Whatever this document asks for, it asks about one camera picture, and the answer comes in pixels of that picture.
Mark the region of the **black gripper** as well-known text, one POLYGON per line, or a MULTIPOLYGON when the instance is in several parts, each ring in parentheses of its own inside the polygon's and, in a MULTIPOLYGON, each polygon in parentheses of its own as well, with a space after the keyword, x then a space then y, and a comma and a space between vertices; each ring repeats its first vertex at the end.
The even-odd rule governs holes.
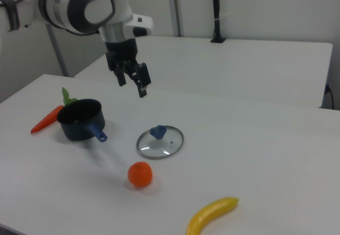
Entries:
POLYGON ((150 75, 146 63, 137 63, 137 43, 135 39, 123 42, 105 42, 107 49, 106 59, 108 68, 113 71, 119 86, 126 84, 125 76, 121 65, 130 63, 127 66, 127 74, 138 88, 140 98, 147 95, 147 86, 151 83, 150 75))

